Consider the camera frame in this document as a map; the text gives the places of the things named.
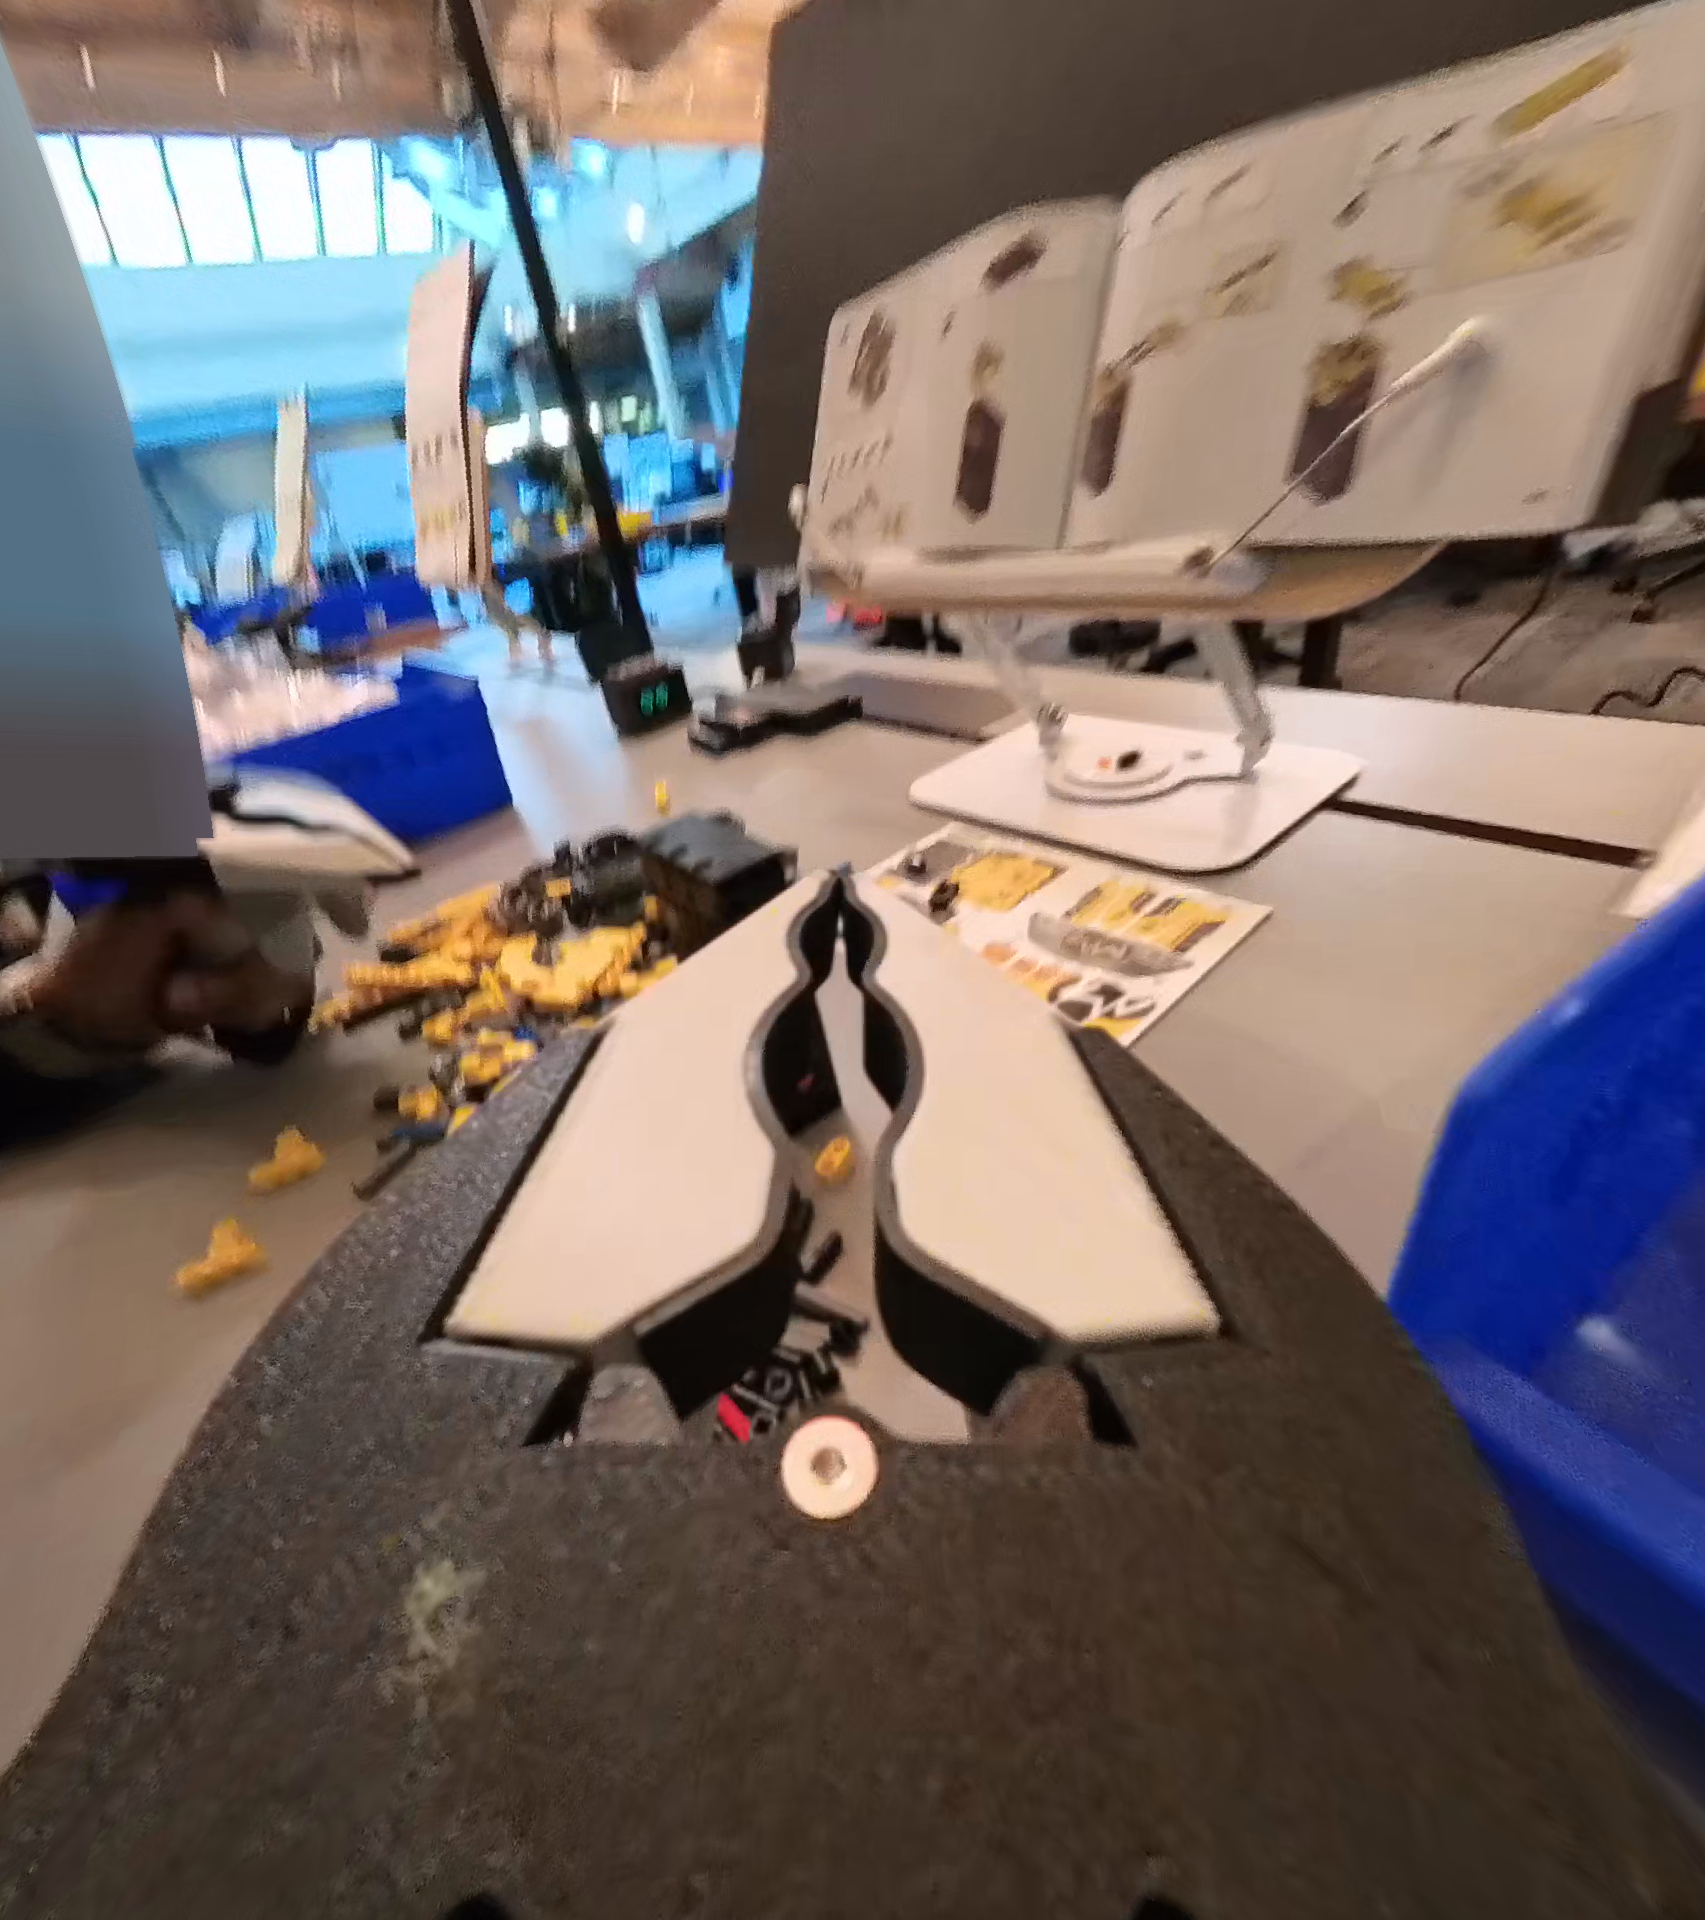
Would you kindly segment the pile of yellow black bricks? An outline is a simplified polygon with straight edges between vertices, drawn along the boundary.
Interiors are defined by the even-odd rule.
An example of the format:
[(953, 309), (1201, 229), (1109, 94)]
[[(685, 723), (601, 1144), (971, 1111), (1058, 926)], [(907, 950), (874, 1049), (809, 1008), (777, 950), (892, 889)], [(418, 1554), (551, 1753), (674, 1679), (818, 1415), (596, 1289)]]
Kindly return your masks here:
[(645, 921), (534, 940), (522, 926), (516, 880), (430, 901), (383, 932), (373, 959), (342, 964), (314, 1008), (314, 1035), (392, 1021), (418, 1067), (373, 1092), (383, 1120), (354, 1199), (381, 1199), (394, 1176), (480, 1117), (548, 1045), (596, 1035), (612, 1012), (677, 968), (655, 901)]

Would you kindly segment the black perforated block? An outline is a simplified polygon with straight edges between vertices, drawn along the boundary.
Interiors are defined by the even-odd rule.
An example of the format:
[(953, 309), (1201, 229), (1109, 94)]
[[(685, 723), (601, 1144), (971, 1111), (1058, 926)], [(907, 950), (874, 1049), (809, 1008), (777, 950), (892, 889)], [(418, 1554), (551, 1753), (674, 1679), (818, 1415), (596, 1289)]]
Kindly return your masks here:
[(643, 834), (643, 880), (655, 901), (660, 945), (687, 959), (798, 876), (798, 851), (760, 839), (732, 808), (674, 816)]

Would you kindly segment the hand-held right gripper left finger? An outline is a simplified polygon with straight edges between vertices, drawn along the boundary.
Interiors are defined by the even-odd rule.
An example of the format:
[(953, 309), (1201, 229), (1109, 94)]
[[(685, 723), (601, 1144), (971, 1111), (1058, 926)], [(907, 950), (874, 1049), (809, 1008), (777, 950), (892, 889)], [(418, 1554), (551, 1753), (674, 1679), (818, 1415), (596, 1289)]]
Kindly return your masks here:
[(614, 1012), (466, 1264), (443, 1343), (643, 1368), (704, 1409), (794, 1313), (798, 1149), (839, 1117), (818, 985), (839, 876), (794, 880)]

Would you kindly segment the person's left hand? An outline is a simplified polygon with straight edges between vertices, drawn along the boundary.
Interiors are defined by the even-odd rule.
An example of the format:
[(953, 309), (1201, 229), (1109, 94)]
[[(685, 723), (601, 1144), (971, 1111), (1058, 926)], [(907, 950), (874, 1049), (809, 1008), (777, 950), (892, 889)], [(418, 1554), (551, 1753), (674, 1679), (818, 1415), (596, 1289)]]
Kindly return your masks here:
[(34, 959), (31, 1015), (95, 1058), (304, 1029), (314, 976), (279, 968), (206, 893), (111, 901)]

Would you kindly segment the white hanging sheet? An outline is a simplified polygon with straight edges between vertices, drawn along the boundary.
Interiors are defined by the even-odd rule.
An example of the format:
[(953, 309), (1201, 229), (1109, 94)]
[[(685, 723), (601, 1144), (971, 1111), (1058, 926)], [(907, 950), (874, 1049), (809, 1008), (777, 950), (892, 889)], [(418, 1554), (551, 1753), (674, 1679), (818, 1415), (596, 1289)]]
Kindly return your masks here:
[(404, 489), (410, 566), (428, 588), (480, 588), (492, 554), (483, 426), (472, 426), (472, 333), (492, 271), (459, 242), (404, 300)]

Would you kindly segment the yellow sticker sheet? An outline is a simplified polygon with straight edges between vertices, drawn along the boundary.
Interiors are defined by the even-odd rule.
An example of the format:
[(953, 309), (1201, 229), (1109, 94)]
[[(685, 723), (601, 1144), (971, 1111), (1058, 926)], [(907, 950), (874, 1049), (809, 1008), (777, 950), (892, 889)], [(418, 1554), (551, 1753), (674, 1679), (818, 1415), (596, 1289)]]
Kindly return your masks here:
[(942, 826), (863, 880), (942, 926), (1068, 1029), (1133, 1049), (1244, 950), (1271, 905), (1094, 856)]

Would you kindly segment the open instruction booklet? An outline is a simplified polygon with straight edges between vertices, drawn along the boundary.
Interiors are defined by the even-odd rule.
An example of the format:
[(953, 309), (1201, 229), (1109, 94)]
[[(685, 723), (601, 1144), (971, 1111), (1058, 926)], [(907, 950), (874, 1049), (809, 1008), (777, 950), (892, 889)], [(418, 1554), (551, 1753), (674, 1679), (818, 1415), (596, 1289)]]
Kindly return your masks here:
[(825, 327), (798, 554), (915, 594), (1238, 588), (1566, 532), (1705, 293), (1705, 0), (1017, 201)]

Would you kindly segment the black box with green display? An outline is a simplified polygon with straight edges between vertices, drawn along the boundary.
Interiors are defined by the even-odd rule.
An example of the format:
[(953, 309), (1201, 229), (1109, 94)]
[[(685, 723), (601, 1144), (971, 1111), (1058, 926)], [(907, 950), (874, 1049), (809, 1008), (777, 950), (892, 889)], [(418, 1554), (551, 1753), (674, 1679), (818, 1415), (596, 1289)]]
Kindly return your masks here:
[(601, 697), (622, 742), (691, 722), (685, 663), (660, 651), (612, 663)]

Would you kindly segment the black clamp mount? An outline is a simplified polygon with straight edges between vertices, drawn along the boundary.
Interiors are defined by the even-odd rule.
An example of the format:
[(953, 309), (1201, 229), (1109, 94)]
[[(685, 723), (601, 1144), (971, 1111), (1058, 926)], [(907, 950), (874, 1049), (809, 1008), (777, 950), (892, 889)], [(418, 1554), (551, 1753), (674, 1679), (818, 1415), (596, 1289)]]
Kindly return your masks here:
[(798, 675), (798, 613), (802, 613), (802, 574), (798, 566), (732, 566), (735, 609), (739, 609), (739, 684), (764, 689)]

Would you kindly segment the black flat electronic device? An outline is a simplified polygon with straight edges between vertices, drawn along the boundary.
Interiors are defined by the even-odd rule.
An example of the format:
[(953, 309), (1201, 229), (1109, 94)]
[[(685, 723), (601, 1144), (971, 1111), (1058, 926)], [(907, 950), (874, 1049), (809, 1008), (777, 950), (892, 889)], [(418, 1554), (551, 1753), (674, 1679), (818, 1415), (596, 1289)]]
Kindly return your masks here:
[(753, 750), (764, 742), (809, 742), (863, 722), (863, 697), (839, 684), (753, 684), (753, 689), (708, 689), (691, 697), (687, 748), (704, 757)]

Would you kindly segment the white book stand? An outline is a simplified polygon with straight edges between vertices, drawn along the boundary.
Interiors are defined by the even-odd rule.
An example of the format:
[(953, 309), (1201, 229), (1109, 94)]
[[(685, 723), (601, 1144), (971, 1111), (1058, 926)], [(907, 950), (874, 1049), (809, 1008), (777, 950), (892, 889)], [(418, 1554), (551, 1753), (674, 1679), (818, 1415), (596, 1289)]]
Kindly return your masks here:
[[(1221, 532), (1163, 540), (932, 554), (853, 546), (794, 483), (798, 566), (874, 609), (932, 609), (991, 666), (1017, 723), (913, 783), (913, 805), (1133, 862), (1165, 876), (1227, 876), (1334, 805), (1362, 757), (1280, 748), (1233, 622), (1344, 613), (1410, 578), (1438, 540), (1244, 546)], [(1031, 613), (1184, 613), (1230, 723), (1163, 723), (1068, 707), (1043, 689), (1023, 624)], [(1149, 777), (1100, 777), (1100, 757), (1149, 750)]]

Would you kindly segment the group of dark sprocket wheels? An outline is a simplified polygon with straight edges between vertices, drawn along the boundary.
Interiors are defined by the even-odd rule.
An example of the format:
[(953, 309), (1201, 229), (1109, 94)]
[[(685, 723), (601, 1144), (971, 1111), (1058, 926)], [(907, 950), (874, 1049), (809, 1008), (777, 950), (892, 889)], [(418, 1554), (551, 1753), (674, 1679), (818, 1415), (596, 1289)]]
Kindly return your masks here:
[(522, 870), (516, 901), (534, 940), (645, 921), (645, 846), (630, 829), (558, 839), (548, 862)]

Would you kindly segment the black slanted pole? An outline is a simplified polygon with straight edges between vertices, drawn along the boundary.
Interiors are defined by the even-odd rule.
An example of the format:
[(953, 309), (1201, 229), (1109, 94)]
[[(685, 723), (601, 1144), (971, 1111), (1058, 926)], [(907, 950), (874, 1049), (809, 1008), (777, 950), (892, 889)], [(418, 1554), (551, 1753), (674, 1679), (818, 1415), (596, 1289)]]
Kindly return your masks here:
[(522, 154), (516, 154), (512, 117), (504, 117), (502, 78), (495, 78), (495, 62), (492, 62), (492, 48), (483, 48), (480, 4), (472, 0), (450, 0), (443, 13), (450, 13), (455, 55), (459, 55), (459, 65), (467, 78), (467, 94), (472, 94), (472, 109), (480, 109), (492, 154), (502, 169), (502, 200), (504, 200), (512, 242), (522, 252), (524, 297), (529, 297), (529, 315), (534, 315), (534, 340), (548, 347), (558, 399), (563, 399), (563, 416), (572, 426), (580, 479), (582, 479), (582, 500), (589, 500), (589, 516), (596, 516), (596, 532), (601, 532), (601, 564), (612, 574), (612, 594), (614, 594), (614, 609), (622, 609), (622, 636), (623, 636), (630, 651), (645, 655), (651, 651), (651, 624), (645, 624), (645, 609), (643, 609), (643, 578), (636, 578), (636, 564), (630, 564), (630, 540), (622, 532), (622, 507), (614, 507), (614, 489), (612, 489), (601, 431), (589, 422), (589, 398), (582, 398), (572, 347), (563, 340), (558, 289), (551, 289), (541, 229), (534, 229), (534, 214), (529, 214), (529, 200), (524, 200), (524, 172), (522, 172)]

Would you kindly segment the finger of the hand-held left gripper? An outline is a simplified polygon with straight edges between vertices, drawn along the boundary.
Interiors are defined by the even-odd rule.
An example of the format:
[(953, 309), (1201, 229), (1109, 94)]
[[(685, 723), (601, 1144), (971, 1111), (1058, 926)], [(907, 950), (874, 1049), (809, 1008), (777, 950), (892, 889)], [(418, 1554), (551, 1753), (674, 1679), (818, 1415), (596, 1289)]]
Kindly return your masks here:
[(284, 899), (342, 940), (370, 932), (373, 893), (410, 880), (418, 862), (392, 834), (354, 829), (214, 829), (199, 839), (219, 889), (236, 899)]
[(354, 829), (392, 834), (354, 799), (305, 777), (305, 771), (263, 771), (263, 765), (222, 765), (206, 790), (214, 829)]

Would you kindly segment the pile of black red pins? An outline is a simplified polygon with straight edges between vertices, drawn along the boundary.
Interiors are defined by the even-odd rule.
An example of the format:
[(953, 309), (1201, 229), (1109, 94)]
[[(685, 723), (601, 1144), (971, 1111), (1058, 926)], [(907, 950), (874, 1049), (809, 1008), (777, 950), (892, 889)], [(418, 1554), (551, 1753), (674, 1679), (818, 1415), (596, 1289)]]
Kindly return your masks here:
[(839, 1289), (839, 1269), (845, 1233), (788, 1189), (772, 1264), (744, 1294), (739, 1359), (708, 1396), (716, 1441), (753, 1443), (839, 1396), (845, 1359), (871, 1343), (871, 1309)]

